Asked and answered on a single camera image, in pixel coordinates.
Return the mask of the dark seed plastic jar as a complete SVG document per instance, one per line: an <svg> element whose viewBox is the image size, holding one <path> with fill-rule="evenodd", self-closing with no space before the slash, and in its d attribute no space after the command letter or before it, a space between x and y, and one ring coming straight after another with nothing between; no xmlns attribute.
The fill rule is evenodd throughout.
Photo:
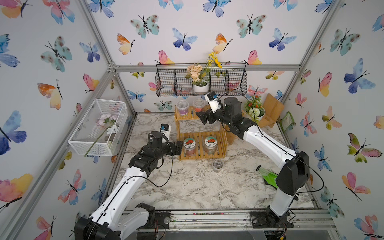
<svg viewBox="0 0 384 240"><path fill-rule="evenodd" d="M213 166L213 171L215 173L219 173L224 167L224 162L222 160L214 160L212 163L212 166Z"/></svg>

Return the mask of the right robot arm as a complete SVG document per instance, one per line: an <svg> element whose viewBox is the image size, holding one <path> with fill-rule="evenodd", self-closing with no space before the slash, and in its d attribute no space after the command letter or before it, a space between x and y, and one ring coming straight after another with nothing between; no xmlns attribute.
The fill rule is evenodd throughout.
<svg viewBox="0 0 384 240"><path fill-rule="evenodd" d="M230 133L252 144L279 167L277 192L268 210L276 217L285 215L298 190L309 179L309 156L303 151L297 153L285 147L262 131L257 123L243 117L241 102L237 98L229 97L222 103L215 92L206 94L204 98L210 105L207 111L198 112L204 125L220 122L228 127Z"/></svg>

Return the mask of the red seed plastic jar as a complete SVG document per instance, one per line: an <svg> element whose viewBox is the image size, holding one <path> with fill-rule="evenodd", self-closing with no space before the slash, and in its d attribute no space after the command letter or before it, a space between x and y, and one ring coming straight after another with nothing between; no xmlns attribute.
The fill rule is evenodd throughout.
<svg viewBox="0 0 384 240"><path fill-rule="evenodd" d="M194 107L195 113L203 112L205 105L206 105L206 101L203 100L203 99L196 99L196 100L194 100L193 101L193 107Z"/></svg>

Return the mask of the purple seed plastic jar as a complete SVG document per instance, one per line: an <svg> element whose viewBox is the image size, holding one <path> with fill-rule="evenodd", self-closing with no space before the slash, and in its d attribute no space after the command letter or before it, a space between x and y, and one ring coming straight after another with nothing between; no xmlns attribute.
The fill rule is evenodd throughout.
<svg viewBox="0 0 384 240"><path fill-rule="evenodd" d="M189 112L189 103L185 100L180 100L179 102L177 102L176 104L176 108L180 114L180 116L185 116L188 114Z"/></svg>

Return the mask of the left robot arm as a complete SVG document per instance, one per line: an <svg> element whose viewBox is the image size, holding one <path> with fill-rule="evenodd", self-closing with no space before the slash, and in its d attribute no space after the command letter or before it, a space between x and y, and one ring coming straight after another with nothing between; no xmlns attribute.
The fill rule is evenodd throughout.
<svg viewBox="0 0 384 240"><path fill-rule="evenodd" d="M148 180L153 170L159 167L158 161L165 156L179 156L183 142L171 142L167 131L152 131L148 141L131 158L129 168L118 186L88 218L80 218L74 227L76 240L124 240L143 226L155 224L155 208L138 204L128 215L125 208L140 186Z"/></svg>

